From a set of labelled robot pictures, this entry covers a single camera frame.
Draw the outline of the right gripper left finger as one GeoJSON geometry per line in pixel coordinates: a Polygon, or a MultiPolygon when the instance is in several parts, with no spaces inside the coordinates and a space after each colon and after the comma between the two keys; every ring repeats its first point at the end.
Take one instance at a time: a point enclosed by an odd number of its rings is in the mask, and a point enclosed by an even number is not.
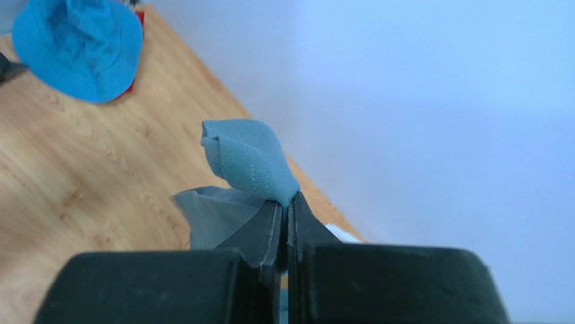
{"type": "Polygon", "coordinates": [[[34,322],[280,323],[281,227],[267,201],[212,249],[77,254],[34,322]]]}

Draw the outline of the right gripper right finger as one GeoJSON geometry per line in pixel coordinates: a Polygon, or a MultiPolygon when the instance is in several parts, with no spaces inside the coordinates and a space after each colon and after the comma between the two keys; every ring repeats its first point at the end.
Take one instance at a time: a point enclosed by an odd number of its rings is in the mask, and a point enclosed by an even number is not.
{"type": "Polygon", "coordinates": [[[290,323],[508,323],[484,262],[466,249],[345,243],[302,193],[287,214],[290,323]]]}

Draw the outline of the grey-blue t shirt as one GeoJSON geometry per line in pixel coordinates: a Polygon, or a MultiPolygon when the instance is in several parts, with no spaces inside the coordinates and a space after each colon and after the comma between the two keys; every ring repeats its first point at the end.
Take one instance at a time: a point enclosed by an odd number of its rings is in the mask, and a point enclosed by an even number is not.
{"type": "Polygon", "coordinates": [[[254,119],[204,120],[200,143],[229,188],[203,186],[173,196],[190,226],[190,248],[212,249],[246,225],[267,200],[287,207],[300,191],[272,129],[254,119]]]}

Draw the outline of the white plastic basket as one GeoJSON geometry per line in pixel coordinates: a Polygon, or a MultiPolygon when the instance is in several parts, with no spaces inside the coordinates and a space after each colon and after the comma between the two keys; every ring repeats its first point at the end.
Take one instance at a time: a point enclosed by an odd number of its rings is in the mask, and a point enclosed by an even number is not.
{"type": "Polygon", "coordinates": [[[338,227],[336,224],[328,223],[325,227],[340,241],[345,243],[362,243],[362,240],[358,239],[353,234],[343,230],[342,228],[338,227]]]}

